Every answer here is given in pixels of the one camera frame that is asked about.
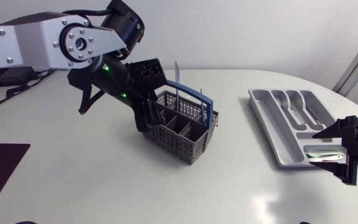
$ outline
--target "knife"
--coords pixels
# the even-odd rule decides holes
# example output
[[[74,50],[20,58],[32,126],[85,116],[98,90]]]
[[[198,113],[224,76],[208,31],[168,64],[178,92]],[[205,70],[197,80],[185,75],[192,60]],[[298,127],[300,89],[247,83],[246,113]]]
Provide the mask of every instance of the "knife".
[[[179,73],[179,65],[175,60],[175,82],[179,83],[180,73]],[[179,111],[179,90],[177,89],[177,111]]]
[[[336,156],[328,156],[323,158],[310,158],[310,162],[331,162],[342,159],[342,155],[336,155]]]

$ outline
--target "utensil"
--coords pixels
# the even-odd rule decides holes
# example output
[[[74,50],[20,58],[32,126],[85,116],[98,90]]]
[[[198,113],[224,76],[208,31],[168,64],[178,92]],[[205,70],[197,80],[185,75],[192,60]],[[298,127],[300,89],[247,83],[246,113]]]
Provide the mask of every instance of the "utensil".
[[[328,156],[323,158],[310,158],[310,162],[328,162],[328,161],[336,161],[342,159],[342,155],[336,155],[336,156]]]
[[[319,158],[323,156],[345,156],[345,154],[342,152],[309,152],[306,155],[312,158]]]
[[[175,82],[179,83],[179,80],[180,80],[179,65],[176,60],[173,64],[175,65]],[[177,111],[179,111],[179,90],[178,89],[177,89]]]
[[[204,103],[203,102],[201,102],[201,121],[204,124],[205,119],[204,119]]]

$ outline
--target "green led light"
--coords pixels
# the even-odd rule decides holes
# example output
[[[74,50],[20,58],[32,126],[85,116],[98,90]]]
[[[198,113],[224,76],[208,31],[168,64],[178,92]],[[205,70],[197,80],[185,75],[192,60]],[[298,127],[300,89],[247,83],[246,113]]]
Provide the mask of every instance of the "green led light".
[[[109,67],[108,67],[106,64],[104,64],[104,65],[103,65],[103,69],[105,69],[106,71],[108,71],[108,70],[109,70]]]

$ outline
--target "gray plastic basket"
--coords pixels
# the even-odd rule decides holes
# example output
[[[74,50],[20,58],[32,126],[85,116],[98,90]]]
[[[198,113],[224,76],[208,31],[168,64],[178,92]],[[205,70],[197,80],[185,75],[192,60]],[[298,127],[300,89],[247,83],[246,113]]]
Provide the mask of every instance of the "gray plastic basket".
[[[213,111],[213,125],[208,129],[202,122],[201,104],[179,96],[177,111],[176,100],[176,94],[169,91],[163,91],[158,95],[155,105],[165,117],[166,125],[156,125],[144,136],[177,155],[181,160],[192,164],[205,151],[211,140],[214,127],[218,125],[219,113]]]

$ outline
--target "robotic arm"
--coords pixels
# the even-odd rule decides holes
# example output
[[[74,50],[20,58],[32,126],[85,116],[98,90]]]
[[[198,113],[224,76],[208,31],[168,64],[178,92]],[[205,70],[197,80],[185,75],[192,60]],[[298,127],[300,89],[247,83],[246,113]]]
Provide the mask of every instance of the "robotic arm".
[[[87,16],[107,16],[100,27]],[[152,102],[167,83],[158,59],[123,64],[144,34],[140,17],[121,0],[106,10],[43,12],[0,24],[0,68],[18,65],[71,70],[68,80],[83,91],[80,113],[105,93],[134,110],[137,129],[165,123]],[[91,97],[92,85],[100,91]]]

